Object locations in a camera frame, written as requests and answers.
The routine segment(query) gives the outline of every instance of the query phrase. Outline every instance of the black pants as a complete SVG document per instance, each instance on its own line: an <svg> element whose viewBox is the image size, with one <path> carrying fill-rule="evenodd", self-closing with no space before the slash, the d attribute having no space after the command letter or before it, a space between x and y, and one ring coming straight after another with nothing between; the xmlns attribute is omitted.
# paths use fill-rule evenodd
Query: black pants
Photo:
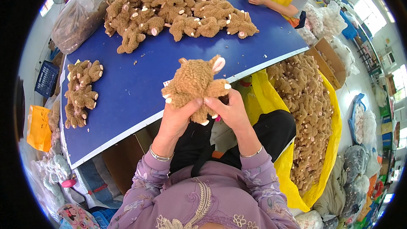
<svg viewBox="0 0 407 229"><path fill-rule="evenodd" d="M185 133L177 142L171 161L170 174L194 165L191 177L198 176L199 170L207 160L218 161L238 169L242 168L237 145L225 152L220 159L212 158L215 145L211 146L210 136L215 120L211 117L208 117L208 120L210 122L206 126L194 122L189 123ZM272 156L273 162L293 140L296 132L294 117L285 110L275 110L260 115L253 129L264 149Z"/></svg>

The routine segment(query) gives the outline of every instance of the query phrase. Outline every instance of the plush ear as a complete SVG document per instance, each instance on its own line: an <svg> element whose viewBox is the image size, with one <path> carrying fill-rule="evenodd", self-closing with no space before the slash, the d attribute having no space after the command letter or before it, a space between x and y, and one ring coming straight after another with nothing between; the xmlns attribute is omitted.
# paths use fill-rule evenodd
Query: plush ear
<svg viewBox="0 0 407 229"><path fill-rule="evenodd" d="M179 60L178 60L178 62L180 63L180 64L184 64L184 63L186 63L188 60L186 60L186 58L180 58Z"/></svg>
<svg viewBox="0 0 407 229"><path fill-rule="evenodd" d="M222 68L225 66L226 61L224 58L222 58L219 55L216 55L215 58L218 57L217 59L211 59L211 64L212 65L212 72L219 72L220 70L222 70Z"/></svg>

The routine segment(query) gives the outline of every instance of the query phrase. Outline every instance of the paper tag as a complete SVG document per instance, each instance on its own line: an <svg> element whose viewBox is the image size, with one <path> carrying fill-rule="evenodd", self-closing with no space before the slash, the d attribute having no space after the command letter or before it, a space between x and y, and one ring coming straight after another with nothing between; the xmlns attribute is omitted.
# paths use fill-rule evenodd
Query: paper tag
<svg viewBox="0 0 407 229"><path fill-rule="evenodd" d="M164 84L164 87L166 87L166 86L168 86L168 84L170 84L170 81L172 81L172 79L171 79L171 80L167 80L166 82L163 82L162 84Z"/></svg>
<svg viewBox="0 0 407 229"><path fill-rule="evenodd" d="M61 76L59 77L59 86L60 87L62 86L62 83L64 82L64 80L65 80L65 69L62 70Z"/></svg>

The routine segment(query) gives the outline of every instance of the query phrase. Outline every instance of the woman's right hand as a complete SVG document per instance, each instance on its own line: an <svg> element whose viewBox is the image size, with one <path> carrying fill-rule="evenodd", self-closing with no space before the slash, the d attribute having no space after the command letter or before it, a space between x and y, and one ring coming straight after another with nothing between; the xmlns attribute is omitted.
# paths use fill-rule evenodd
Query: woman's right hand
<svg viewBox="0 0 407 229"><path fill-rule="evenodd" d="M223 104L219 99L206 97L203 101L212 110L219 114L223 121L236 133L242 132L247 127L251 128L247 117L245 105L239 91L229 89L229 104Z"/></svg>

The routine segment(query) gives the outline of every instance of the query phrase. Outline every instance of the orange bag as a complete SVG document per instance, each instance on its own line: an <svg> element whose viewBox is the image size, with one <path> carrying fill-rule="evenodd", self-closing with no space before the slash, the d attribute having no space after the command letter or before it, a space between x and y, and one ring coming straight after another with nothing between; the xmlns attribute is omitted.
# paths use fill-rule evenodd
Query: orange bag
<svg viewBox="0 0 407 229"><path fill-rule="evenodd" d="M36 150L48 152L51 148L51 130L48 125L47 108L30 105L27 124L27 143Z"/></svg>

